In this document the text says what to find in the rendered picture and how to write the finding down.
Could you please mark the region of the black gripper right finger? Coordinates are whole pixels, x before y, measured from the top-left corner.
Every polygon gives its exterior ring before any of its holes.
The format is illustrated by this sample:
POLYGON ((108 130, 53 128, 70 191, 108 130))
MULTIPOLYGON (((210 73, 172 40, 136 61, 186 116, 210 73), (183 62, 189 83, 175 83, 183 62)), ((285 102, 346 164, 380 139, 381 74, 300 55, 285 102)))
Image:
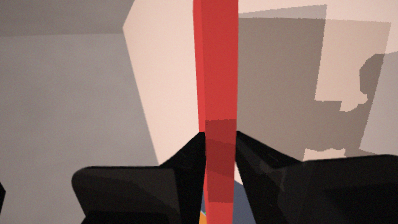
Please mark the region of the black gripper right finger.
POLYGON ((299 161, 236 131, 235 162, 256 224, 308 224, 325 189, 395 183, 391 154, 299 161))

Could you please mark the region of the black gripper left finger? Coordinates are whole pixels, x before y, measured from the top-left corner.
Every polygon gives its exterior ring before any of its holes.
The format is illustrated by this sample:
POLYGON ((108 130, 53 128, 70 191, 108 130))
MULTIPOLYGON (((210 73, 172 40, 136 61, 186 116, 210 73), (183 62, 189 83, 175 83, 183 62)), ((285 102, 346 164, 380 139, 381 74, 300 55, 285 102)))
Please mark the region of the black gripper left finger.
POLYGON ((199 224, 206 168, 205 132, 159 166, 89 166, 72 188, 89 211, 164 213, 169 224, 199 224))

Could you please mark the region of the red rectangular panel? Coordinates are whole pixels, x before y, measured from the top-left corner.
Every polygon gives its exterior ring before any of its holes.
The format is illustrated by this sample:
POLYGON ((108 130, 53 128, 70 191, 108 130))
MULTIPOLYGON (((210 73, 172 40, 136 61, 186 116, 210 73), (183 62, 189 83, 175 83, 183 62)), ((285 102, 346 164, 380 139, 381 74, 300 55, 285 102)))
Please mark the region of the red rectangular panel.
POLYGON ((203 186, 206 221, 232 224, 238 0, 193 0, 193 22, 199 132, 205 132, 206 147, 203 186))

